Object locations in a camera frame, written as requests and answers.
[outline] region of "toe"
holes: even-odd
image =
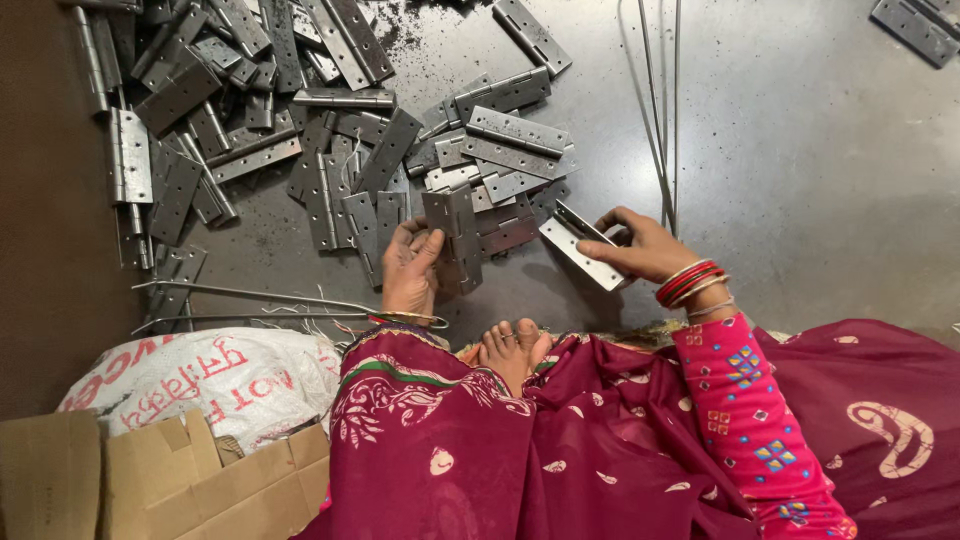
[[[485,331],[483,332],[483,344],[487,348],[487,356],[496,355],[496,345],[493,340],[493,334]]]
[[[493,326],[490,328],[490,334],[493,336],[493,346],[496,347],[495,353],[500,356],[507,355],[507,344],[503,342],[503,334],[500,333],[499,326]]]
[[[553,349],[553,337],[550,335],[550,332],[545,331],[540,335],[540,338],[537,339],[533,349],[530,351],[532,364],[534,366],[539,364],[546,354],[550,352],[550,349]]]
[[[530,319],[520,319],[517,321],[516,340],[523,352],[530,353],[534,348],[534,343],[537,343],[538,337],[540,337],[540,329],[537,328],[536,323]]]
[[[500,335],[503,336],[503,344],[507,348],[507,351],[512,352],[516,348],[516,337],[514,336],[514,329],[510,326],[509,322],[500,321]]]

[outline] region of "cardboard box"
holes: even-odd
[[[198,409],[107,441],[113,540],[285,540],[319,511],[329,444],[312,426],[221,468]]]
[[[223,467],[204,415],[185,417],[106,441],[102,537],[285,540],[317,516],[330,479],[321,426]],[[100,464],[92,412],[0,424],[0,538],[95,538]]]
[[[204,414],[184,416],[107,439],[104,538],[148,538],[147,506],[221,470]]]
[[[9,540],[92,540],[100,431],[90,411],[0,423],[0,526]]]
[[[312,426],[146,508],[151,540],[285,540],[319,513],[329,445]]]

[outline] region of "bracelet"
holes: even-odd
[[[707,308],[701,309],[701,310],[699,310],[699,311],[694,311],[694,312],[692,312],[692,313],[688,313],[688,314],[686,315],[686,318],[687,318],[687,319],[690,319],[690,318],[693,318],[693,317],[700,317],[700,316],[702,316],[702,315],[709,315],[709,314],[713,313],[714,311],[719,311],[720,309],[723,309],[724,307],[733,307],[733,295],[730,295],[730,298],[728,298],[728,299],[727,299],[726,301],[724,301],[724,302],[721,302],[720,304],[717,304],[717,305],[714,306],[714,307],[707,307]]]
[[[663,285],[666,286],[668,283],[672,282],[675,278],[679,277],[682,273],[686,272],[686,271],[689,270],[690,268],[693,268],[694,266],[697,266],[697,265],[699,265],[699,264],[703,264],[704,262],[710,262],[710,259],[708,259],[708,258],[701,258],[700,260],[698,260],[698,261],[694,262],[693,264],[687,266],[686,268],[684,268],[684,269],[681,270],[680,272],[677,272],[677,273],[674,274],[673,276],[670,276],[669,278],[667,278],[666,281],[663,282]]]
[[[681,283],[680,286],[678,286],[675,290],[670,291],[670,293],[663,298],[660,303],[664,306],[671,306],[674,304],[674,302],[676,302],[677,298],[683,295],[686,291],[690,290],[690,288],[695,286],[697,283],[702,282],[703,280],[706,280],[712,276],[722,275],[724,275],[723,268],[713,265],[711,268],[703,270],[702,272],[691,277],[689,280]]]
[[[714,268],[716,264],[713,263],[710,259],[704,259],[690,266],[687,266],[684,270],[676,273],[669,280],[663,283],[660,289],[657,290],[657,302],[664,304],[664,299],[670,296],[672,290],[676,289],[679,283],[686,282],[692,276],[706,270],[708,268]]]
[[[717,266],[711,259],[699,261],[674,274],[669,281],[664,283],[657,291],[657,302],[663,307],[673,306],[677,303],[678,298],[697,283],[709,279],[711,276],[723,276],[724,274],[726,274],[726,271]]]
[[[692,289],[690,289],[689,292],[687,292],[686,294],[684,294],[683,296],[681,296],[681,297],[678,298],[677,300],[673,301],[673,303],[671,303],[669,306],[667,306],[667,309],[674,309],[674,308],[676,308],[676,306],[678,306],[678,305],[681,304],[684,300],[686,300],[687,298],[693,296],[694,294],[697,294],[698,292],[704,290],[705,288],[707,288],[707,287],[709,287],[709,286],[711,286],[711,285],[714,285],[714,284],[717,284],[717,283],[724,283],[724,282],[726,282],[729,278],[730,278],[730,276],[720,276],[720,277],[718,277],[718,278],[714,278],[714,279],[709,280],[709,281],[707,281],[707,282],[701,283],[701,284],[693,287]]]
[[[407,313],[406,311],[378,311],[377,313],[369,314],[367,320],[376,324],[399,323],[401,325],[414,325],[429,330],[444,330],[450,328],[449,321],[443,317]]]

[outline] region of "pink sleeve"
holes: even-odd
[[[764,538],[854,538],[856,524],[832,497],[743,314],[673,337],[707,451]]]

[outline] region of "pile of hinges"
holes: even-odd
[[[186,216],[227,223],[237,212],[224,183],[253,187],[293,158],[287,192],[305,205],[317,251],[355,249],[374,287],[412,213],[409,178],[423,177],[429,226],[446,234],[439,278],[453,294],[483,281],[482,258],[561,219],[576,148],[565,125],[518,110],[549,96],[572,60],[519,0],[492,13],[539,67],[482,74],[422,121],[378,87],[394,69],[356,0],[58,1],[74,6],[92,109],[108,120],[122,267],[192,280],[205,254],[175,247]],[[167,288],[149,317],[185,306],[187,291]]]
[[[92,113],[108,123],[122,268],[153,268],[155,241],[178,245],[191,211],[212,227],[236,218],[224,183],[253,187],[303,153],[312,117],[295,92],[394,72],[355,0],[58,2],[73,6]]]
[[[493,16],[540,67],[500,81],[484,73],[426,110],[406,160],[411,178],[423,176],[429,226],[446,235],[438,275],[454,294],[483,281],[483,257],[538,237],[531,196],[549,215],[567,193],[563,179],[580,168],[565,125],[518,112],[549,96],[550,81],[572,60],[519,0],[500,0]]]

